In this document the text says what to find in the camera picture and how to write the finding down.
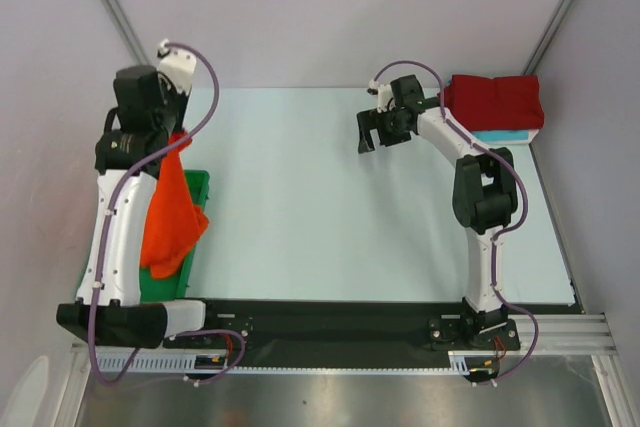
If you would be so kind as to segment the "orange t shirt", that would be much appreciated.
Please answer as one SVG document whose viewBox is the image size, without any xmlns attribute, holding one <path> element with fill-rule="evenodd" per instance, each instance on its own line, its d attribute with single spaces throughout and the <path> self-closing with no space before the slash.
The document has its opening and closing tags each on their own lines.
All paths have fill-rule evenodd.
<svg viewBox="0 0 640 427">
<path fill-rule="evenodd" d="M 182 151 L 191 143 L 185 141 L 163 158 L 149 206 L 140 267 L 154 280 L 177 274 L 209 226 L 204 209 L 192 200 L 181 161 Z"/>
</svg>

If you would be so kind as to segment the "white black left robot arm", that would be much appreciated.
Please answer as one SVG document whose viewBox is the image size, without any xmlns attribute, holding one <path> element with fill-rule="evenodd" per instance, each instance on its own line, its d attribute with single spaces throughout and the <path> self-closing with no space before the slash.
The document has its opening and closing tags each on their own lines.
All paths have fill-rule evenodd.
<svg viewBox="0 0 640 427">
<path fill-rule="evenodd" d="M 140 257 L 149 207 L 169 140 L 183 125 L 202 56 L 164 40 L 157 65 L 119 70 L 116 105 L 95 146 L 98 205 L 85 272 L 57 324 L 91 346 L 154 349 L 183 331 L 197 345 L 214 344 L 221 323 L 203 302 L 141 300 Z"/>
</svg>

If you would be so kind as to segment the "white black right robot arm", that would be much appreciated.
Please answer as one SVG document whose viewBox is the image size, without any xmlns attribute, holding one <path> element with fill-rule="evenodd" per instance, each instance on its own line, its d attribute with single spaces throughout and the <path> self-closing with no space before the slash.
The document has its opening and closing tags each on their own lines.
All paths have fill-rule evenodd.
<svg viewBox="0 0 640 427">
<path fill-rule="evenodd" d="M 383 84 L 369 82 L 377 98 L 371 110 L 356 115 L 358 152 L 391 147 L 417 136 L 434 146 L 454 168 L 452 208 L 465 229 L 469 280 L 454 342 L 489 348 L 507 327 L 508 307 L 502 295 L 500 233 L 518 209 L 513 156 L 506 148 L 491 149 L 462 126 L 439 101 L 427 98 L 414 75 Z"/>
</svg>

